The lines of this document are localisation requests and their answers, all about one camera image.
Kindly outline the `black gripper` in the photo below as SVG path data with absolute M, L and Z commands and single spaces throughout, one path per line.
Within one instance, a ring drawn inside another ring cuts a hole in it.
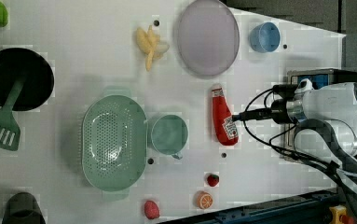
M 281 84 L 274 85 L 269 91 L 271 94 L 280 96 L 280 99 L 274 100 L 269 108 L 269 118 L 273 119 L 274 122 L 278 124 L 289 124 L 292 123 L 288 116 L 287 102 L 294 99 L 296 85 L 292 84 Z M 247 121 L 252 119 L 260 119 L 261 111 L 251 110 L 243 111 L 237 115 L 232 116 L 233 121 Z

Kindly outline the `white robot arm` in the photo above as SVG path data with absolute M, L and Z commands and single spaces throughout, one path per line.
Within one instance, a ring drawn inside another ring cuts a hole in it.
M 337 140 L 352 156 L 357 155 L 357 83 L 344 82 L 318 90 L 305 78 L 296 85 L 275 85 L 280 96 L 270 107 L 246 109 L 231 117 L 234 121 L 271 119 L 278 124 L 299 125 L 310 119 L 336 125 Z

